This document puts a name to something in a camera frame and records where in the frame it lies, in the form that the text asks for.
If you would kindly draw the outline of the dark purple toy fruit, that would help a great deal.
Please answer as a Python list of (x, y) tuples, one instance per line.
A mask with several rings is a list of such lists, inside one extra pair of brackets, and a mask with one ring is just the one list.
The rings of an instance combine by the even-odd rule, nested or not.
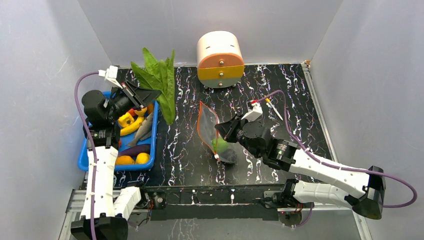
[(221, 162), (227, 164), (235, 164), (237, 162), (238, 155), (233, 149), (228, 148), (218, 155)]

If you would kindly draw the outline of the clear red-zipper zip bag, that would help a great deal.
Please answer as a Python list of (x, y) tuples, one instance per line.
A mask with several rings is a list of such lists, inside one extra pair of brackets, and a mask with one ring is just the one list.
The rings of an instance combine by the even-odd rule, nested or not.
[[(215, 129), (215, 125), (219, 123), (219, 118), (215, 111), (213, 111), (210, 107), (200, 101), (199, 104), (199, 112), (197, 118), (197, 133), (201, 139), (201, 141), (207, 145), (207, 147), (212, 152), (212, 156), (218, 161), (220, 161), (219, 153), (215, 153), (212, 147), (212, 140), (214, 138), (221, 137), (219, 132)], [(235, 151), (235, 147), (233, 143), (228, 143), (228, 149), (233, 149)]]

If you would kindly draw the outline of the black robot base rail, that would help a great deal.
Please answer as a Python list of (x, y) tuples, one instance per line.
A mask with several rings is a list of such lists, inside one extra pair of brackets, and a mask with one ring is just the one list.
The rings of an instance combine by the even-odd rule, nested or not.
[(283, 184), (148, 186), (154, 200), (152, 220), (262, 219), (279, 220), (300, 205), (283, 200)]

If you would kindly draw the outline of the orange-yellow toy fruit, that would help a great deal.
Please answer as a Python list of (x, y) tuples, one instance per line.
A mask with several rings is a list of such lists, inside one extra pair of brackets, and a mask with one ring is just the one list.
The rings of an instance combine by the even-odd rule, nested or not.
[(144, 108), (142, 108), (142, 109), (140, 109), (140, 110), (134, 110), (134, 113), (137, 115), (137, 116), (139, 116), (139, 117), (144, 117), (145, 116), (145, 114), (146, 114), (146, 112), (147, 112), (147, 107), (144, 107)]

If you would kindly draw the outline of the yellow toy bell pepper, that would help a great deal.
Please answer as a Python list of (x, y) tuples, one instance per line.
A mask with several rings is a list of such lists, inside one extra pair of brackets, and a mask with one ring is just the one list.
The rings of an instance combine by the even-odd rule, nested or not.
[(135, 122), (135, 119), (129, 112), (126, 112), (118, 118), (117, 122), (122, 128), (127, 128)]

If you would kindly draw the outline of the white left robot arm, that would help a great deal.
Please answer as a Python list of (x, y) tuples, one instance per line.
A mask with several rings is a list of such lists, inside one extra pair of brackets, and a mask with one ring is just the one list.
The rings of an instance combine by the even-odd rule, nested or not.
[(118, 118), (130, 109), (142, 108), (161, 95), (159, 90), (143, 89), (129, 83), (112, 88), (107, 98), (99, 90), (86, 92), (77, 103), (83, 120), (88, 156), (88, 181), (80, 219), (71, 223), (77, 240), (125, 240), (128, 220), (137, 208), (152, 206), (141, 185), (122, 188), (113, 196), (116, 160), (119, 154)]

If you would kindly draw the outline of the green toy custard apple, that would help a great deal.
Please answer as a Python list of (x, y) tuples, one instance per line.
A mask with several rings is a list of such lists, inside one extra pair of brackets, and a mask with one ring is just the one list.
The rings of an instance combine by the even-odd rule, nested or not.
[(222, 137), (214, 138), (211, 143), (212, 150), (216, 154), (223, 153), (229, 148), (229, 144)]

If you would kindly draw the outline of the green leafy vegetable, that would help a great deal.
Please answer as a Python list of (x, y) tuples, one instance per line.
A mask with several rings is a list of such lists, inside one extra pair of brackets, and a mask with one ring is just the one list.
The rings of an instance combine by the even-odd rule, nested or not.
[(144, 67), (131, 62), (131, 70), (144, 89), (158, 90), (157, 97), (162, 116), (167, 125), (172, 125), (176, 119), (176, 78), (174, 68), (175, 50), (165, 60), (157, 60), (147, 49), (142, 49)]

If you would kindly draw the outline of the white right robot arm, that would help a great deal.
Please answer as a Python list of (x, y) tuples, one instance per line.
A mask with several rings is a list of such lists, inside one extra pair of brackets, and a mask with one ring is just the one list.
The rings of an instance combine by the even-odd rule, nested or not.
[(288, 179), (276, 198), (286, 206), (317, 202), (346, 207), (372, 220), (382, 218), (386, 190), (382, 168), (351, 168), (316, 156), (296, 143), (273, 137), (260, 121), (247, 121), (240, 115), (216, 124), (215, 129), (226, 142), (239, 143), (266, 166), (319, 181)]

